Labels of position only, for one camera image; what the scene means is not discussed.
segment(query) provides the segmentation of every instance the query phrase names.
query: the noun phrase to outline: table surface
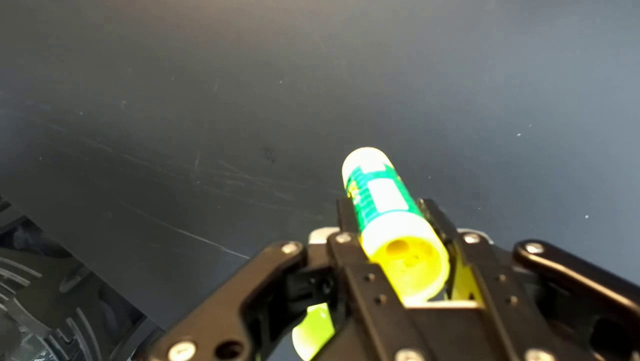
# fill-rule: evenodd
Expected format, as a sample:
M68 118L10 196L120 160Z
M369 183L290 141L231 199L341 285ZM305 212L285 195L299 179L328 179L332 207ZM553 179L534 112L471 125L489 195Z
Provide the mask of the table surface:
M341 165L640 280L637 0L4 0L0 195L161 325L335 224Z

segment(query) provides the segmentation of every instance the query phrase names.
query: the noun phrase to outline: cylindrical object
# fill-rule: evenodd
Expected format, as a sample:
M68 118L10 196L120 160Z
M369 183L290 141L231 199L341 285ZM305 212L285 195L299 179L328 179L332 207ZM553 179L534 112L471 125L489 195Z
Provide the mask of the cylindrical object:
M448 253L422 217L391 158L372 146L356 149L342 165L355 203L361 243L406 304L436 296L448 274Z

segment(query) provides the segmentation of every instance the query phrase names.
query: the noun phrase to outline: glue stick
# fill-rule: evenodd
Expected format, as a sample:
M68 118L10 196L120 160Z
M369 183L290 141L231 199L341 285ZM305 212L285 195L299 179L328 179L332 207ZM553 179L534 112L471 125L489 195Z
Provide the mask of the glue stick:
M451 274L448 253L391 158L372 146L356 149L342 165L342 183L355 203L362 248L400 300L422 304L436 296Z

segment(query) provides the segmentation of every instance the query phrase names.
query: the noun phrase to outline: white cap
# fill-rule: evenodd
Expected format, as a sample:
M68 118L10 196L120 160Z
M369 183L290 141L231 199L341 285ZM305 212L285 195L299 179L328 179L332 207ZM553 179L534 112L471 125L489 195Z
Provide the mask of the white cap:
M342 185L346 186L346 180L356 168L362 168L364 172L376 172L385 171L385 167L395 167L393 160L374 146L362 146L352 151L344 163L342 163Z

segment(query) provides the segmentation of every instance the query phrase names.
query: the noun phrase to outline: green label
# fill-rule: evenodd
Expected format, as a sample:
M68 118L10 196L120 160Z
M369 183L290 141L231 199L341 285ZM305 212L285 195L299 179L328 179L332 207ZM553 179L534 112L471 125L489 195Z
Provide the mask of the green label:
M422 217L419 204L393 167L369 172L358 167L346 183L346 195L355 203L361 230L389 212L414 212Z

